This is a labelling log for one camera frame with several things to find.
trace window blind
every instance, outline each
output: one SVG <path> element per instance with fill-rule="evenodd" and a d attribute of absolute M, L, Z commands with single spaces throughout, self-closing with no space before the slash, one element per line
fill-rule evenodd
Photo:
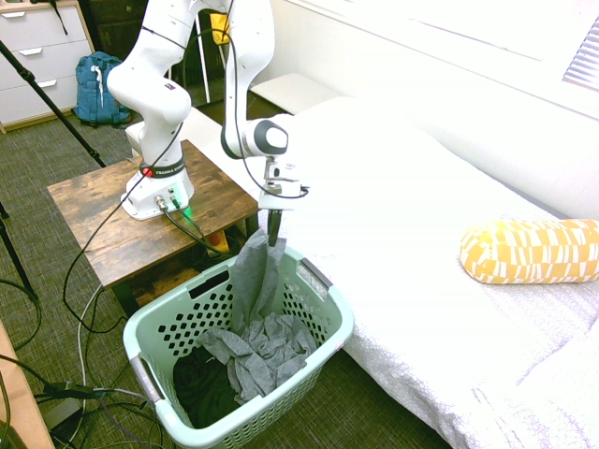
<path fill-rule="evenodd" d="M 563 80 L 599 92 L 599 18 L 563 74 Z"/>

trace white dresser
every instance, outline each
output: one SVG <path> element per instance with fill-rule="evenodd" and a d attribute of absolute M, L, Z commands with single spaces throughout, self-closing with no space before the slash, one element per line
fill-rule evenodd
<path fill-rule="evenodd" d="M 75 67 L 94 51 L 79 3 L 56 2 L 68 35 L 48 3 L 0 4 L 0 40 L 36 76 L 37 84 L 64 111 L 77 105 Z M 0 55 L 0 131 L 53 118 L 33 88 Z"/>

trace white wall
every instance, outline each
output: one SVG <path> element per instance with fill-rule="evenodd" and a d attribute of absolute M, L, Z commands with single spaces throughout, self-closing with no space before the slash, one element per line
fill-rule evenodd
<path fill-rule="evenodd" d="M 258 81 L 300 73 L 393 102 L 475 166 L 573 217 L 599 219 L 599 122 L 285 0 Z"/>

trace blue backpack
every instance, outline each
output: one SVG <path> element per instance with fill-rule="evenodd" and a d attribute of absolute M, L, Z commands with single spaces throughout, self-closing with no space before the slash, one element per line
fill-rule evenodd
<path fill-rule="evenodd" d="M 119 58 L 102 51 L 79 60 L 75 69 L 77 106 L 72 111 L 81 123 L 96 126 L 131 121 L 131 110 L 116 101 L 107 86 L 110 71 L 120 63 Z"/>

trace basket handle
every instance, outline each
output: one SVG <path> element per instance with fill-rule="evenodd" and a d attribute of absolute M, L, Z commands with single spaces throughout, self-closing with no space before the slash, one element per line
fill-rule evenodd
<path fill-rule="evenodd" d="M 328 289 L 333 286 L 333 282 L 329 280 L 327 276 L 325 276 L 322 271 L 320 271 L 315 264 L 310 262 L 307 258 L 303 257 L 299 261 L 305 268 L 310 271 L 323 285 L 325 285 Z"/>
<path fill-rule="evenodd" d="M 146 370 L 145 365 L 139 355 L 133 357 L 130 361 L 131 367 L 135 372 L 136 376 L 138 376 L 139 383 L 141 384 L 141 388 L 143 388 L 146 397 L 152 402 L 156 403 L 160 399 L 164 399 L 160 390 L 156 388 L 156 385 L 153 382 L 153 377 Z"/>

